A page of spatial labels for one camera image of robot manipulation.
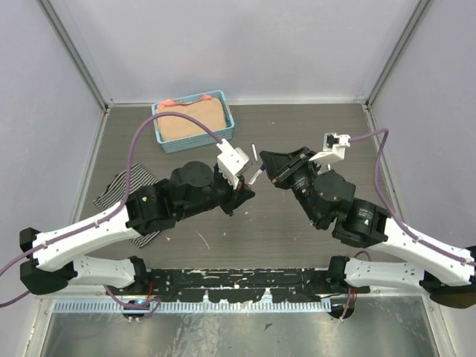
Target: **metal frame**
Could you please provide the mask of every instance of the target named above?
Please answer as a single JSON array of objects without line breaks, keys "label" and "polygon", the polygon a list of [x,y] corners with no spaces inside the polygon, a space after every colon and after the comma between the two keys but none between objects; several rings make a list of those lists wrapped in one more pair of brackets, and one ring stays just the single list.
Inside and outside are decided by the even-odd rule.
[{"label": "metal frame", "polygon": [[[68,52],[68,55],[71,57],[71,60],[77,67],[80,75],[85,80],[86,85],[89,87],[91,93],[94,95],[94,98],[98,102],[101,108],[105,110],[102,121],[98,127],[96,138],[94,140],[94,145],[91,150],[91,155],[88,160],[86,171],[81,181],[80,190],[77,195],[77,199],[74,203],[74,208],[71,215],[71,221],[76,222],[80,219],[81,210],[83,209],[83,204],[86,198],[86,191],[89,185],[92,171],[94,168],[94,162],[97,157],[97,152],[99,150],[101,138],[103,135],[103,130],[106,125],[107,117],[109,115],[107,104],[108,101],[100,93],[99,88],[97,87],[96,82],[94,81],[93,76],[89,72],[81,58],[79,51],[77,50],[76,45],[72,42],[71,37],[68,35],[67,30],[65,29],[62,21],[57,15],[53,5],[50,0],[36,0],[39,6],[42,8],[45,16],[48,21],[51,23],[52,28],[57,33],[59,40],[64,45],[65,50]],[[391,72],[401,57],[402,52],[405,50],[407,44],[410,42],[411,37],[416,30],[418,24],[422,21],[423,16],[428,11],[433,0],[419,0],[408,23],[406,24],[402,35],[400,36],[398,42],[396,43],[395,48],[392,51],[388,61],[386,62],[381,74],[379,75],[378,80],[376,81],[373,90],[370,93],[369,99],[366,103],[362,103],[361,100],[277,100],[277,101],[237,101],[231,102],[232,105],[253,105],[253,104],[317,104],[317,103],[360,103],[367,118],[368,125],[370,130],[375,130],[377,128],[377,122],[375,115],[373,114],[372,105],[375,103],[375,100],[385,84],[387,78],[391,75]],[[148,103],[130,103],[130,104],[120,104],[120,106],[143,106]],[[374,144],[376,147],[380,145],[380,140],[377,137],[374,137]],[[389,166],[385,155],[382,158],[382,175],[384,177],[385,185],[387,187],[390,200],[393,203],[393,206],[396,209],[396,212],[402,217],[407,216],[405,208],[399,203],[399,188],[397,183],[392,179],[395,177],[393,171]],[[35,321],[33,322],[32,329],[30,331],[30,336],[28,339],[28,344],[25,346],[24,357],[37,357],[40,356],[42,345],[46,338],[46,333],[48,331],[48,325],[51,319],[51,312],[56,303],[57,298],[103,298],[104,290],[102,287],[72,287],[65,289],[62,292],[58,292],[52,295],[46,295],[43,299],[38,299]],[[404,292],[394,292],[392,290],[388,291],[387,289],[380,289],[378,287],[373,289],[373,293],[369,296],[407,296],[413,294],[407,294]],[[428,319],[430,321],[431,329],[434,334],[435,341],[437,342],[438,350],[442,356],[456,356],[455,348],[452,344],[451,337],[448,333],[448,327],[443,318],[441,308],[430,301],[428,298],[423,297],[426,311],[428,313]]]},{"label": "metal frame", "polygon": [[106,104],[105,99],[100,93],[100,90],[97,87],[93,76],[91,76],[91,73],[89,72],[88,68],[86,67],[86,64],[81,58],[80,53],[76,48],[76,45],[71,40],[71,37],[69,36],[68,31],[65,29],[65,26],[63,25],[61,19],[58,17],[58,14],[55,11],[53,5],[51,4],[51,1],[50,0],[36,0],[36,2],[42,9],[48,21],[50,22],[51,27],[53,28],[54,32],[56,32],[66,52],[68,52],[68,55],[70,56],[74,65],[79,71],[81,77],[84,79],[86,85],[88,86],[92,95],[96,99],[97,104],[99,104],[99,106],[103,110],[106,110],[108,106]]},{"label": "metal frame", "polygon": [[390,73],[393,70],[396,62],[402,55],[403,51],[406,49],[407,44],[411,41],[411,37],[413,36],[415,30],[417,29],[418,24],[422,21],[423,17],[425,16],[426,12],[428,11],[429,7],[433,3],[433,0],[419,0],[418,4],[416,5],[413,13],[410,16],[406,26],[403,29],[402,34],[400,35],[399,40],[397,41],[395,48],[392,51],[392,54],[385,63],[385,66],[380,73],[378,80],[376,81],[375,86],[372,88],[370,92],[369,99],[367,101],[368,106],[372,106],[375,103],[375,99],[377,95],[379,95],[380,90],[382,89],[383,85],[387,81],[387,78],[390,76]]}]

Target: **gray table surface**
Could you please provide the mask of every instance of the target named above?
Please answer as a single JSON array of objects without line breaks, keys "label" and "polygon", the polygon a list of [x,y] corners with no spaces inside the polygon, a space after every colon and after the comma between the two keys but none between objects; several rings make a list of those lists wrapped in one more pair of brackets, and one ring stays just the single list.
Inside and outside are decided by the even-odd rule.
[{"label": "gray table surface", "polygon": [[[320,151],[324,133],[351,136],[368,131],[358,104],[232,106],[236,126],[231,143],[252,156],[258,152],[291,152],[302,146]],[[111,110],[95,162],[82,218],[99,211],[92,201],[115,175],[124,170],[129,142],[138,125],[150,115],[150,107],[117,107]],[[153,127],[138,141],[134,162],[144,165],[158,179],[169,178],[173,169],[188,161],[211,166],[219,151],[214,145],[165,154]],[[376,154],[371,140],[353,144],[346,159],[333,168],[356,184],[356,196],[381,204],[373,187]],[[259,164],[247,172],[248,179]],[[123,259],[137,255],[149,268],[274,268],[326,267],[333,255],[353,255],[354,248],[341,244],[329,231],[316,231],[290,190],[273,187],[263,174],[254,185],[256,197],[236,210],[233,217],[219,208],[194,216],[169,231],[161,232],[139,249],[124,241],[90,253],[94,257]],[[374,260],[396,261],[386,254]]]}]

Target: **black mounting base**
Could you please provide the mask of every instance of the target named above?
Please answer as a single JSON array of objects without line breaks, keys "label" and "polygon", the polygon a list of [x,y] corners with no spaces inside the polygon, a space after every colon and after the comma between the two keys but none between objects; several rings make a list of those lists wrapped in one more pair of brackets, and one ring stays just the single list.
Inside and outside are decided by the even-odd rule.
[{"label": "black mounting base", "polygon": [[[287,269],[153,269],[149,273],[152,296],[164,302],[202,302],[205,292],[208,300],[218,303],[244,303],[261,300],[269,289],[274,303],[288,301],[302,303],[320,301],[318,295],[347,293],[346,286],[332,286],[327,282],[327,271],[315,268]],[[147,295],[150,287],[116,289],[115,295]],[[359,294],[370,292],[368,286],[358,288]]]}]

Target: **white wall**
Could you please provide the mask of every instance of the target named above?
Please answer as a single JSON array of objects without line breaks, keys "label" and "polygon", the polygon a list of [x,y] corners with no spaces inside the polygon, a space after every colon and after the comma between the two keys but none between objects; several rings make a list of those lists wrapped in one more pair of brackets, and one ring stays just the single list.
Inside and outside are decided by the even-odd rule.
[{"label": "white wall", "polygon": [[53,0],[104,97],[367,98],[417,0]]},{"label": "white wall", "polygon": [[[374,106],[408,223],[476,245],[476,2],[435,1]],[[451,310],[461,356],[476,350],[476,306]]]},{"label": "white wall", "polygon": [[[100,108],[38,4],[0,1],[0,266],[21,253],[19,231],[67,225]],[[0,280],[0,301],[25,290],[19,268]],[[0,355],[25,347],[33,298],[0,309]]]}]

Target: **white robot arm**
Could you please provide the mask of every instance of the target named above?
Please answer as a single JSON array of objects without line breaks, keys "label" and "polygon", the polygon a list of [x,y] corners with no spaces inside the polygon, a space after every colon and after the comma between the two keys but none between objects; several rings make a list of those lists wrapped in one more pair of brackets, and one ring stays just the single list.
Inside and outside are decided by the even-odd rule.
[{"label": "white robot arm", "polygon": [[397,222],[391,209],[355,198],[356,186],[330,169],[330,164],[344,159],[350,142],[349,135],[327,133],[322,152],[303,147],[288,154],[260,153],[271,183],[293,191],[315,228],[326,230],[335,222],[332,236],[344,244],[383,251],[407,262],[336,256],[329,264],[329,283],[336,289],[387,286],[428,292],[436,302],[452,307],[476,304],[476,247],[442,243]]},{"label": "white robot arm", "polygon": [[[141,289],[147,283],[143,260],[137,257],[106,260],[84,254],[121,240],[172,228],[177,221],[217,206],[231,216],[234,209],[254,197],[242,176],[251,161],[240,148],[234,149],[225,139],[217,146],[221,153],[213,171],[206,164],[192,161],[175,169],[170,179],[142,187],[129,195],[123,207],[118,202],[96,216],[55,231],[23,230],[21,249],[41,249],[21,265],[22,282],[30,292],[38,295],[58,291],[67,285],[110,285],[122,289],[137,283]],[[101,220],[116,210],[118,212],[110,219]],[[71,238],[49,243],[87,225],[91,228]]]}]

